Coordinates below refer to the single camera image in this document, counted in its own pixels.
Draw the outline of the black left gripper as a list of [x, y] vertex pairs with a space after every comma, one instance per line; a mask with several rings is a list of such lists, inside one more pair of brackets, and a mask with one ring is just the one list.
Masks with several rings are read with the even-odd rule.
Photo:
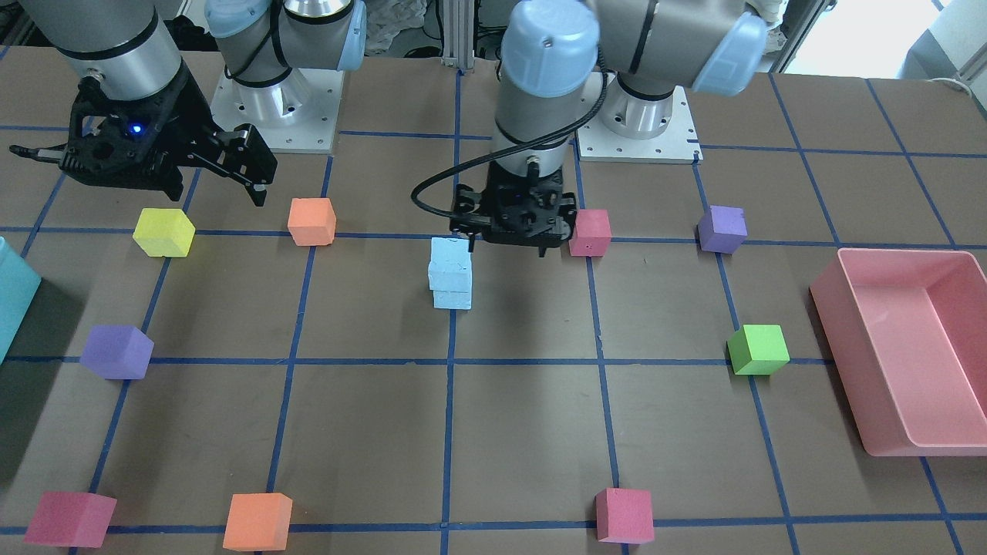
[[563, 170], [540, 177], [534, 164], [525, 176], [490, 163], [487, 185], [477, 193], [460, 183], [453, 200], [453, 232], [460, 233], [472, 255], [478, 234], [484, 241], [538, 248], [545, 257], [571, 239], [577, 223], [577, 199], [564, 192]]

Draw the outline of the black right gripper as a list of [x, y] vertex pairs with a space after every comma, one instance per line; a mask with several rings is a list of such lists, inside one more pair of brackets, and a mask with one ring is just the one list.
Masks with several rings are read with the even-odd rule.
[[120, 101], [102, 82], [81, 78], [71, 109], [67, 144], [29, 148], [11, 145], [21, 158], [59, 163], [84, 185], [180, 192], [180, 167], [202, 167], [243, 185], [262, 207], [274, 183], [278, 159], [254, 124], [224, 130], [186, 63], [161, 91]]

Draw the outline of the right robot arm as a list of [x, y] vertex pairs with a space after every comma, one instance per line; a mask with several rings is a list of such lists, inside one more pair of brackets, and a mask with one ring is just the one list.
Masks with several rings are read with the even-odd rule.
[[90, 187], [163, 192], [177, 201], [183, 167], [236, 180], [260, 207], [274, 183], [263, 129], [311, 110], [307, 70], [359, 69], [362, 1], [208, 1], [208, 31], [244, 120], [216, 123], [165, 18], [151, 1], [25, 1], [39, 31], [79, 77], [63, 144], [10, 146]]

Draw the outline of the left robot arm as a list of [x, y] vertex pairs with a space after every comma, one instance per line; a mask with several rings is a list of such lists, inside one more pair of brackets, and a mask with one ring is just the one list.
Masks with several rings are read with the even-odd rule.
[[578, 124], [663, 131], [675, 88], [734, 96], [769, 27], [743, 1], [521, 1], [501, 43], [493, 145], [482, 190], [455, 187], [449, 228], [541, 254], [577, 233], [564, 158]]

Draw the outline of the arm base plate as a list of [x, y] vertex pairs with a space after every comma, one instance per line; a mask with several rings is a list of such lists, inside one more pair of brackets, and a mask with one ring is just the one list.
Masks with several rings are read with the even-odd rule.
[[607, 74], [604, 105], [577, 132], [582, 160], [617, 163], [698, 164], [704, 160], [686, 95], [677, 86], [649, 101], [624, 91]]
[[267, 88], [222, 78], [211, 101], [212, 116], [226, 130], [254, 124], [275, 153], [330, 155], [346, 76], [343, 71], [295, 68], [285, 81]]

